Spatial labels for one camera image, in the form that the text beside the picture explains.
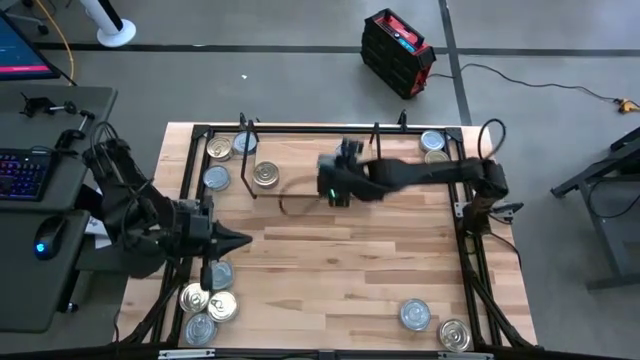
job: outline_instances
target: gray floor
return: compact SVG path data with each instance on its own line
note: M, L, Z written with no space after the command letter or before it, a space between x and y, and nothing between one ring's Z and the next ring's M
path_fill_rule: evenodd
M76 0L57 18L72 42L93 43L94 28ZM357 46L363 19L391 7L446 47L438 0L113 0L138 25L138 44ZM448 0L458 47L640 49L640 3L617 0ZM59 41L55 35L38 41ZM113 124L132 141L136 160L152 174L169 121L236 120L240 111L274 122L460 124L452 81L430 79L427 90L400 100L357 54L76 52L76 80L120 91ZM47 56L67 68L62 51ZM467 57L517 79L587 86L607 96L640 99L640 58ZM446 55L435 72L450 73ZM532 89L496 74L463 73L472 123L497 117L508 139L497 155L512 201L523 201L514 225L539 343L549 349L640 358L640 287L587 292L584 283L609 274L602 248L577 194L549 194L613 140L640 125L612 105L581 92ZM492 133L494 140L497 131ZM87 277L76 296L84 311L56 319L43 335L2 335L3 351L107 343L124 279Z

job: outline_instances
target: can lid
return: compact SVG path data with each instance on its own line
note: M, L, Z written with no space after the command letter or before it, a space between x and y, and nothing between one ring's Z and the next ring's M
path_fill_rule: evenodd
M215 293L209 300L209 305L207 305L207 312L215 321L229 320L236 314L237 310L238 302L236 297L228 291Z
M216 336L218 327L207 314L196 314L184 327L184 334L187 343L192 346L202 346L208 344Z
M453 352L464 352L471 345L471 331L458 319L449 319L440 324L438 331L440 342Z
M240 154L244 154L244 145L247 141L247 132L243 131L241 133L239 133L238 135L236 135L235 138L233 138L233 150L235 150L237 153ZM256 139L256 136L253 135L253 133L249 133L249 149L248 152L252 153L255 149L256 149L256 145L258 144L258 140Z
M429 326L431 312L424 301L420 299L410 299L402 305L400 309L400 319L408 329L421 331Z
M202 311L209 302L209 292L202 290L199 283L189 284L180 293L180 307L186 312Z
M449 161L449 155L441 150L431 150L424 156L424 162L427 164Z
M427 130L420 136L420 142L428 150L440 150L444 148L444 136L438 131Z
M213 190L224 189L229 185L229 172L224 166L215 165L204 172L202 181Z
M253 170L253 180L261 186L272 185L278 181L278 167L270 161L263 161Z
M214 159L225 158L231 153L231 141L225 138L213 138L207 143L207 153Z
M223 290L233 284L233 268L227 261L216 261L212 264L213 290Z

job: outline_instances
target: monitor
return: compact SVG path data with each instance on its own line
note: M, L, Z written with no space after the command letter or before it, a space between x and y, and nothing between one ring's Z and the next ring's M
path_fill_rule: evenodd
M0 10L0 81L56 79L60 72Z

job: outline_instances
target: rgb keyboard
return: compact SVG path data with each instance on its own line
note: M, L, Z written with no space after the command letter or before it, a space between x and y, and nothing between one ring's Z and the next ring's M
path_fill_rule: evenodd
M47 151L0 149L0 200L42 200L52 159Z

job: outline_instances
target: wooden table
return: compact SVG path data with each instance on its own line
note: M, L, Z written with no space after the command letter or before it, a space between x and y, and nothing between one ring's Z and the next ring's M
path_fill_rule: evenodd
M174 199L179 196L193 125L169 123L160 151L154 184ZM467 156L477 156L479 127L463 127L462 131ZM307 151L317 158L317 153L332 152L340 138L260 134L260 146L281 147L282 151L274 152L281 155L270 156L286 159L296 151ZM383 156L421 160L417 135L381 135L381 139ZM296 145L287 150L287 141L298 145L311 141L315 147L301 150ZM488 153L489 136L483 139L482 147ZM195 161L191 198L200 181L203 149L204 139ZM365 156L372 150L365 148ZM263 155L249 157L249 181L255 157ZM232 291L238 297L240 312L232 322L221 324L212 347L438 350L443 349L436 336L441 321L459 318L468 324L446 185L410 187L382 203L354 202L348 209L329 208L322 201L307 215L285 216L274 194L256 200L249 196L239 177L240 164L240 156L222 163L232 182L223 192L212 194L215 217L254 240L227 256L236 273ZM283 172L287 170L281 168L281 179L287 178ZM304 186L309 185L303 185L298 193L309 192ZM285 207L289 213L300 214L312 201L304 196L285 197ZM508 226L492 226L495 233L513 241ZM496 302L521 335L535 343L516 255L489 236L484 246ZM193 281L198 279L200 264L194 261ZM118 320L122 334L130 333L149 310L158 296L161 278L162 271L158 271L146 279L129 280ZM399 307L409 298L423 299L429 305L432 320L427 331L414 333L399 322ZM174 306L175 297L167 308L163 336L170 328ZM478 312L483 336L490 341L482 305Z

